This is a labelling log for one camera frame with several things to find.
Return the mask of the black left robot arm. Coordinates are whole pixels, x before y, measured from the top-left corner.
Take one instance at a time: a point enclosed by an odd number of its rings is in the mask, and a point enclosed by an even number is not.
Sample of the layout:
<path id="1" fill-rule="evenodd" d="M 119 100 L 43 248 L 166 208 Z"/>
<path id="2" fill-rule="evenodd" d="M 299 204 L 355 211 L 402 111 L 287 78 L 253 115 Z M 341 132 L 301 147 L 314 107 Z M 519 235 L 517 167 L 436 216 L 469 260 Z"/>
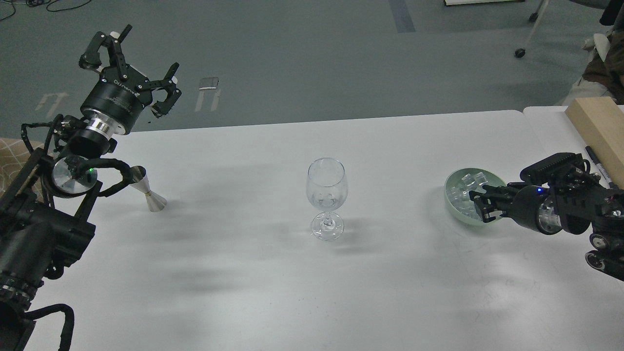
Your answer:
<path id="1" fill-rule="evenodd" d="M 71 348 L 75 313 L 66 304 L 37 310 L 30 306 L 45 278 L 61 278 L 80 260 L 96 227 L 89 216 L 100 197 L 132 186 L 153 213 L 167 201 L 149 186 L 146 169 L 105 158 L 127 135 L 142 111 L 168 114 L 181 96 L 173 63 L 151 80 L 127 63 L 121 44 L 132 29 L 98 32 L 80 56 L 79 66 L 98 73 L 98 82 L 80 107 L 82 117 L 58 114 L 51 122 L 25 123 L 21 138 L 28 159 L 1 196 L 1 349 L 22 351 L 36 321 L 64 315 L 60 351 Z"/>

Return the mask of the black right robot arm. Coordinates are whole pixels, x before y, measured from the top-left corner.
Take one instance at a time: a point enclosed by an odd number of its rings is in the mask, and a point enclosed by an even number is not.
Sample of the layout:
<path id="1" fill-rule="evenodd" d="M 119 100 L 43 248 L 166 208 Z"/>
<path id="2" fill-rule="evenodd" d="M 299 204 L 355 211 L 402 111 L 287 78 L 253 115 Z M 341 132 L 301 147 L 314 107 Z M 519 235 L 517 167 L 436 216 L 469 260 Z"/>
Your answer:
<path id="1" fill-rule="evenodd" d="M 602 186 L 599 175 L 581 154 L 555 153 L 520 173 L 520 182 L 484 186 L 469 198 L 482 222 L 498 217 L 545 235 L 566 231 L 583 234 L 591 229 L 592 251 L 587 264 L 622 280 L 623 191 Z"/>

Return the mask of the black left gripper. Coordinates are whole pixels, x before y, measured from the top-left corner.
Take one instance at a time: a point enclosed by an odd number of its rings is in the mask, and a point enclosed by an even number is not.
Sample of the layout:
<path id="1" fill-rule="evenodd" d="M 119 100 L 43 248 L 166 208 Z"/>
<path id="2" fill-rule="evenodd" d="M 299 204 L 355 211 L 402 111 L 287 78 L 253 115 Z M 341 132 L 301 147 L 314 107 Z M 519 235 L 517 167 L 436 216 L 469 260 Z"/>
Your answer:
<path id="1" fill-rule="evenodd" d="M 181 96 L 175 73 L 180 64 L 173 63 L 163 78 L 148 80 L 138 71 L 130 71 L 121 44 L 132 30 L 128 24 L 121 33 L 98 32 L 79 58 L 82 69 L 100 73 L 98 82 L 80 106 L 85 117 L 95 114 L 111 118 L 117 124 L 116 134 L 129 134 L 143 109 L 150 107 L 156 118 L 167 115 Z M 100 49 L 107 49 L 109 66 L 117 71 L 105 71 Z M 154 92 L 165 92 L 163 100 L 154 100 Z"/>

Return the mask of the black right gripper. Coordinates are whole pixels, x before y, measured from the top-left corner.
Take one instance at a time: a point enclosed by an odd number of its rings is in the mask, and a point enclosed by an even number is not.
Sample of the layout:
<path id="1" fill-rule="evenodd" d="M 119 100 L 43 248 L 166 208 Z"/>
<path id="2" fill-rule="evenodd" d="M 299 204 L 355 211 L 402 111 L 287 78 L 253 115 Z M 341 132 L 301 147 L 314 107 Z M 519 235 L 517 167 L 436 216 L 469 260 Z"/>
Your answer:
<path id="1" fill-rule="evenodd" d="M 544 187 L 529 184 L 483 185 L 481 192 L 470 191 L 469 198 L 475 202 L 477 215 L 484 224 L 506 217 L 524 228 L 546 235 L 562 230 L 560 218 L 555 214 L 554 200 Z M 477 198 L 482 198 L 482 201 L 476 201 Z"/>

